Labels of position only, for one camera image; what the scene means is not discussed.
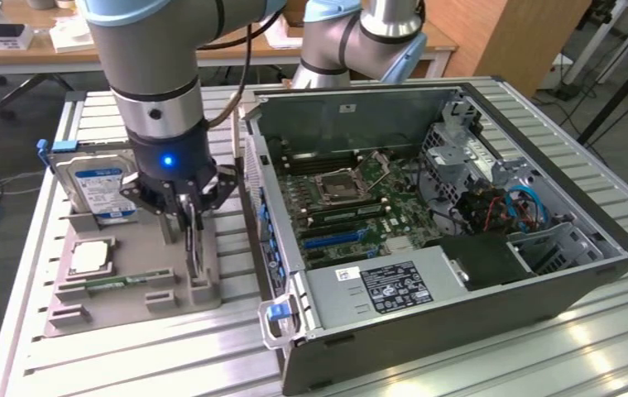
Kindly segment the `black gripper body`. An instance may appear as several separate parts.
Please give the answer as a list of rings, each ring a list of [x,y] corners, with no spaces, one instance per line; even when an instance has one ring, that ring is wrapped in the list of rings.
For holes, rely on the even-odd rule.
[[[209,121],[202,119],[181,136],[157,139],[127,130],[138,168],[154,179],[207,184],[217,175],[209,146]]]

